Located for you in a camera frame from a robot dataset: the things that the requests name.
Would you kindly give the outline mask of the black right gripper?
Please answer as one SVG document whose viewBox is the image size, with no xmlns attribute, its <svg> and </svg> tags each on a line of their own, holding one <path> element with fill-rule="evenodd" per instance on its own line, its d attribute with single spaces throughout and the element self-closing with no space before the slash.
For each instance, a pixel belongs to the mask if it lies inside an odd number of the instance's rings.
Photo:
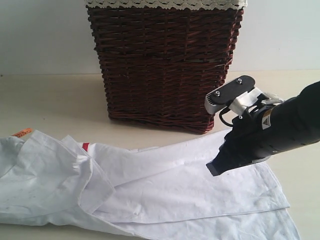
<svg viewBox="0 0 320 240">
<path fill-rule="evenodd" d="M 225 136 L 215 158 L 206 164 L 212 176 L 266 161 L 277 150 L 270 143 L 271 113 L 274 106 L 246 111 L 242 119 L 232 121 L 233 128 Z"/>
</svg>

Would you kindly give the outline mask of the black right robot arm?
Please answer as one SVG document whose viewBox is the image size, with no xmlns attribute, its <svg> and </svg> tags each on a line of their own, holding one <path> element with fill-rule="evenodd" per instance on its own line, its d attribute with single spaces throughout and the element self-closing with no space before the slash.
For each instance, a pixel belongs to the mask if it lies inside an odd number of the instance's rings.
<svg viewBox="0 0 320 240">
<path fill-rule="evenodd" d="M 320 83 L 278 105 L 256 103 L 232 120 L 217 156 L 206 167 L 213 176 L 261 163 L 269 157 L 320 141 Z"/>
</svg>

